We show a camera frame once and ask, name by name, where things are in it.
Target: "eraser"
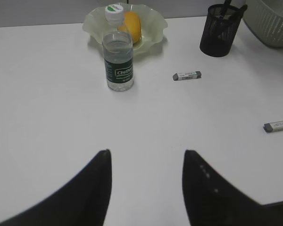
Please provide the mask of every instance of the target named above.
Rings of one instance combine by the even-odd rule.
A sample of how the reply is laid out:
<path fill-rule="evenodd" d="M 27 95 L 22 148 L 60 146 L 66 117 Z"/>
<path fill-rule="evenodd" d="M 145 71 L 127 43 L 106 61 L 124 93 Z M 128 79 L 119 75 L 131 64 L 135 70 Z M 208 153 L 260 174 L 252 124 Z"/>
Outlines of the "eraser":
<path fill-rule="evenodd" d="M 264 124 L 263 128 L 266 131 L 266 133 L 282 131 L 283 130 L 283 121 L 266 123 L 266 124 Z"/>
<path fill-rule="evenodd" d="M 201 78 L 201 72 L 179 72 L 173 75 L 174 81 L 180 81 L 180 80 L 187 80 L 187 79 L 199 79 Z"/>

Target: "plastic basket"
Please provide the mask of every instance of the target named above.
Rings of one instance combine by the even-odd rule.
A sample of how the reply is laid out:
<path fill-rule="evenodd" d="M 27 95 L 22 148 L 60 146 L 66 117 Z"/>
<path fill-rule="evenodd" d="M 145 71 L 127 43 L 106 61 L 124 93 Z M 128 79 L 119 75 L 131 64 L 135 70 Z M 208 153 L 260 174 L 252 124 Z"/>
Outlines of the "plastic basket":
<path fill-rule="evenodd" d="M 266 45 L 283 48 L 283 0 L 246 0 L 244 21 Z"/>

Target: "bottle cap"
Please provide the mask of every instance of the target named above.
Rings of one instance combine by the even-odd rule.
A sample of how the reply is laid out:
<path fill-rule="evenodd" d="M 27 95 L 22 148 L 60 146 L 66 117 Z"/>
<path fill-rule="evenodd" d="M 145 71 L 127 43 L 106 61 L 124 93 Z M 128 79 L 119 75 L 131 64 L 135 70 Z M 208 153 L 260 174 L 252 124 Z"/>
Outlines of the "bottle cap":
<path fill-rule="evenodd" d="M 124 8 L 121 5 L 112 4 L 105 8 L 105 16 L 109 23 L 124 21 Z"/>

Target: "water bottle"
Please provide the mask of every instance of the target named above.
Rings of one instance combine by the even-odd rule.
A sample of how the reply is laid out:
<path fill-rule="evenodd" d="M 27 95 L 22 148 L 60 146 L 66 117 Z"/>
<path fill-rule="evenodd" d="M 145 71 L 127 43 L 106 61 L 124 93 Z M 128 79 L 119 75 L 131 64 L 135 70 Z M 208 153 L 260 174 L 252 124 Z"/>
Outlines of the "water bottle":
<path fill-rule="evenodd" d="M 105 16 L 110 26 L 102 41 L 107 84 L 112 90 L 125 91 L 133 85 L 132 37 L 121 5 L 107 6 Z"/>

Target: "pen holder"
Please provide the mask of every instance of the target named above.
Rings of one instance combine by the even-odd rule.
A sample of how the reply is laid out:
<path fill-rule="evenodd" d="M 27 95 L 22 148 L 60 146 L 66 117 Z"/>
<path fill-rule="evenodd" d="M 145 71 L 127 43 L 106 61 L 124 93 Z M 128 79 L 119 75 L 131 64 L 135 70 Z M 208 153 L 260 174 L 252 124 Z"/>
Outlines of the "pen holder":
<path fill-rule="evenodd" d="M 200 42 L 203 53 L 212 57 L 224 57 L 230 52 L 241 21 L 241 16 L 233 16 L 238 11 L 239 9 L 234 6 L 227 6 L 225 9 L 224 4 L 212 5 L 208 8 Z"/>

